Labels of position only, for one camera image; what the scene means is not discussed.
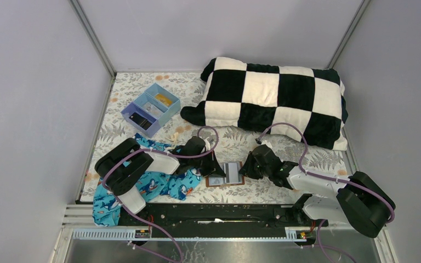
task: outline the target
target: table surface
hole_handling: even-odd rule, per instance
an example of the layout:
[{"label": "table surface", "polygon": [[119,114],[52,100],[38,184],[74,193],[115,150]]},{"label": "table surface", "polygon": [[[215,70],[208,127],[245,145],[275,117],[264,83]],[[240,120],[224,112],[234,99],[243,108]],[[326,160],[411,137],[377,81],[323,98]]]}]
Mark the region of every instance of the table surface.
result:
[{"label": "table surface", "polygon": [[[93,201],[99,182],[94,164],[126,138],[131,138],[139,132],[123,119],[120,112],[154,83],[180,98],[182,107],[196,106],[204,92],[204,82],[200,79],[200,74],[195,72],[118,73],[86,173],[80,201]],[[177,113],[151,139],[171,144],[169,138],[178,133],[177,144],[183,145],[191,136],[197,134],[198,129],[198,126],[183,120]],[[258,132],[236,127],[216,127],[216,129],[220,141],[215,154],[219,162],[244,162],[249,151],[257,146],[255,138],[259,136]],[[203,130],[201,133],[204,138],[210,137],[215,140],[211,130]],[[304,150],[304,144],[284,135],[267,135],[264,139],[271,142],[275,154],[284,161],[297,162]],[[342,152],[316,146],[309,146],[303,166],[335,175],[347,174]],[[158,196],[151,202],[293,204],[302,195],[302,192],[297,190],[277,187],[268,178],[261,180],[246,178],[245,182],[244,185],[238,186],[206,187],[203,180],[184,201],[169,196]]]}]

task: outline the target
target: black and white checkered pillow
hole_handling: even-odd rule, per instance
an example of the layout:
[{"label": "black and white checkered pillow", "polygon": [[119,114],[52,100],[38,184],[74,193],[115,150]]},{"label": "black and white checkered pillow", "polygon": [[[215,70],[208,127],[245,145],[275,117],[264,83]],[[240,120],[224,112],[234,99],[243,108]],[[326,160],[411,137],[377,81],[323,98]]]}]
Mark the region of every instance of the black and white checkered pillow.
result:
[{"label": "black and white checkered pillow", "polygon": [[[210,61],[201,79],[207,81],[201,102],[181,111],[192,124],[263,132],[273,123],[288,122],[303,132],[309,145],[346,150],[348,142],[341,133],[348,117],[344,85],[333,69],[246,64],[219,57]],[[286,125],[269,132],[301,141]]]}]

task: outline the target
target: black phone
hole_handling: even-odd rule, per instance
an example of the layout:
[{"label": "black phone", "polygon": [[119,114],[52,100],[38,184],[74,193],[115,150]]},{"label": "black phone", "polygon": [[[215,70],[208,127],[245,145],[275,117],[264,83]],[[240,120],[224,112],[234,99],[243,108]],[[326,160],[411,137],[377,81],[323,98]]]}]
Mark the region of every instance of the black phone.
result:
[{"label": "black phone", "polygon": [[144,130],[149,129],[149,127],[151,127],[152,125],[150,121],[148,121],[145,117],[139,115],[137,112],[133,113],[130,116],[130,119],[134,121],[136,124],[138,124]]}]

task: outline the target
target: yellow object in bin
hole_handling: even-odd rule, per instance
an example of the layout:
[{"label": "yellow object in bin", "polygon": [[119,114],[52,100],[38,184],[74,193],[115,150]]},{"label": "yellow object in bin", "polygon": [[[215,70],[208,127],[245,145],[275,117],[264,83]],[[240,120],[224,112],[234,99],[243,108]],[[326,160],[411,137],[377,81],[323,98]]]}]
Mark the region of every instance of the yellow object in bin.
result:
[{"label": "yellow object in bin", "polygon": [[156,98],[156,100],[160,101],[162,104],[166,105],[167,107],[170,107],[172,105],[172,101],[160,93],[154,96],[154,98]]}]

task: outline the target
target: blue storage bin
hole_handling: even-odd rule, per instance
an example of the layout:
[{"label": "blue storage bin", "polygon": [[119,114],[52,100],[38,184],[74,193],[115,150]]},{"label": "blue storage bin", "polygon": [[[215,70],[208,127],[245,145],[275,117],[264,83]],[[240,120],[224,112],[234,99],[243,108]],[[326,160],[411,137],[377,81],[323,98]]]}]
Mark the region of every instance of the blue storage bin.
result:
[{"label": "blue storage bin", "polygon": [[[170,106],[167,106],[161,103],[155,98],[157,94],[164,95],[167,99],[169,99],[172,102],[172,104]],[[154,105],[154,111],[152,112],[151,110],[146,110],[146,105]],[[135,128],[137,128],[147,136],[152,137],[162,126],[164,126],[171,119],[173,115],[180,111],[180,109],[180,99],[178,99],[175,95],[162,88],[157,83],[154,83],[144,93],[142,93],[138,98],[136,98],[132,103],[130,103],[125,109],[123,109],[122,116],[128,123],[133,125]],[[130,119],[130,116],[135,112],[152,123],[147,130],[143,129],[140,125],[136,124]]]}]

